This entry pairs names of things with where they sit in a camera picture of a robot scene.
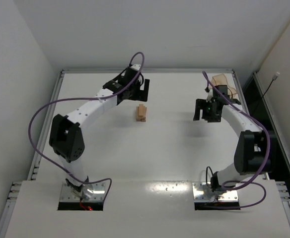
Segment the translucent orange plastic container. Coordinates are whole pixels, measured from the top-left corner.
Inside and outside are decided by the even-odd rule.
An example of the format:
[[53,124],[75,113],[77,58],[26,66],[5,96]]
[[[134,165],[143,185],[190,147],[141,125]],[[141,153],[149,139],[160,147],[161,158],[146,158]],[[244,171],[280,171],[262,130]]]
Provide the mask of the translucent orange plastic container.
[[214,86],[226,85],[228,89],[228,95],[230,96],[230,98],[234,98],[235,95],[237,95],[237,90],[229,85],[227,77],[224,74],[213,76],[211,83]]

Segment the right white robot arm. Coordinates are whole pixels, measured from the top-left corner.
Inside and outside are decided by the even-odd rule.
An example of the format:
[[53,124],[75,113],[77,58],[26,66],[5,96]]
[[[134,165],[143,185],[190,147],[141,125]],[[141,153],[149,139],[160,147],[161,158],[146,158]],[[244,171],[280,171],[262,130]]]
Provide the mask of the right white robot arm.
[[233,163],[212,175],[211,190],[239,189],[237,183],[248,185],[260,174],[271,172],[275,165],[276,136],[248,115],[236,98],[229,96],[226,85],[207,87],[205,91],[207,98],[195,102],[193,120],[225,120],[238,136]]

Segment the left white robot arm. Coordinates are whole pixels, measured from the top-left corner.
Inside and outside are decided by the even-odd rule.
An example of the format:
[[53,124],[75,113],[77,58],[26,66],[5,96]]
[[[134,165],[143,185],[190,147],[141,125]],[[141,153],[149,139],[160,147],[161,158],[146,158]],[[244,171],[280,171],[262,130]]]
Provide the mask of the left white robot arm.
[[49,145],[67,170],[66,183],[75,193],[81,194],[83,183],[89,182],[81,159],[85,149],[83,131],[123,100],[147,101],[149,80],[142,74],[136,76],[140,67],[139,64],[128,66],[105,83],[95,95],[96,100],[86,102],[65,116],[54,116]]

